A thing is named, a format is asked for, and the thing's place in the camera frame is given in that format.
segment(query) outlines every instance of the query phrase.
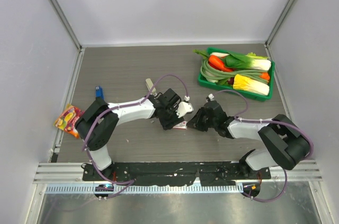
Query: chip bag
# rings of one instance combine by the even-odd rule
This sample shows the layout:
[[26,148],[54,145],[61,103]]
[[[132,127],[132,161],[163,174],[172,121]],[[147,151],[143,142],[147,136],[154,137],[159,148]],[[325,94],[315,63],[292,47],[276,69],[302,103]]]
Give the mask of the chip bag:
[[79,133],[75,129],[75,123],[82,114],[83,112],[79,108],[68,104],[65,111],[54,122],[54,125],[58,129],[79,138]]

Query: cable connector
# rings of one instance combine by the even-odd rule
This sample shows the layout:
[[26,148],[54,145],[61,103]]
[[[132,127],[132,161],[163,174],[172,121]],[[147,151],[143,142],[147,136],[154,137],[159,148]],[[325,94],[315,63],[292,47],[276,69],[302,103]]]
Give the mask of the cable connector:
[[207,100],[207,102],[214,100],[214,95],[213,94],[209,94],[207,96],[206,100]]

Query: gray wood table surface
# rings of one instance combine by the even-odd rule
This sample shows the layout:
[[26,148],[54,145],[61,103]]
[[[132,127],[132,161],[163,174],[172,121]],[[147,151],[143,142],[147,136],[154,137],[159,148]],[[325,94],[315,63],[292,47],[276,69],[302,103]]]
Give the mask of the gray wood table surface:
[[[171,73],[181,77],[188,86],[190,102],[195,112],[205,104],[206,96],[215,90],[198,84],[201,57],[193,49],[207,46],[153,46],[86,48],[75,88],[72,104],[85,110],[95,99],[95,86],[101,85],[107,102],[122,103],[137,100],[147,93],[146,78],[153,82]],[[266,56],[263,44],[237,44],[214,46],[226,50]],[[156,86],[157,92],[172,88],[182,98],[185,90],[174,77],[165,78]],[[245,107],[235,95],[220,94],[217,101],[228,115]],[[278,88],[274,85],[269,101],[248,100],[249,110],[242,116],[248,119],[265,119],[284,113]],[[189,121],[194,115],[185,116]],[[82,140],[64,135],[58,162],[87,162],[81,152]],[[214,130],[200,132],[193,129],[164,131],[157,119],[138,120],[116,127],[108,150],[118,162],[170,162],[239,160],[249,150],[262,148],[262,142],[248,139],[227,139]]]

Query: orange carrot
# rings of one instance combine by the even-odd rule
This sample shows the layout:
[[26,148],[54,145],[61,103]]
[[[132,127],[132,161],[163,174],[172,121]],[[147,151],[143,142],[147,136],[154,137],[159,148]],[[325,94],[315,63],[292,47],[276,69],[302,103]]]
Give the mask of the orange carrot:
[[218,68],[221,71],[224,72],[233,72],[233,69],[227,68],[225,67],[224,62],[217,56],[210,56],[208,58],[208,62],[211,63],[212,65],[214,65],[216,68]]
[[260,78],[270,80],[271,77],[267,72],[263,72],[261,73]]

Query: blue object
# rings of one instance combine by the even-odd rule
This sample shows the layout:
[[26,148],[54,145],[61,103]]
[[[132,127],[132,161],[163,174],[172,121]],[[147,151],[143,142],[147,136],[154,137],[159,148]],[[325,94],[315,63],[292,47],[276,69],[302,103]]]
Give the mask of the blue object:
[[95,97],[96,98],[102,98],[103,100],[105,100],[104,90],[102,90],[102,87],[100,85],[95,87]]

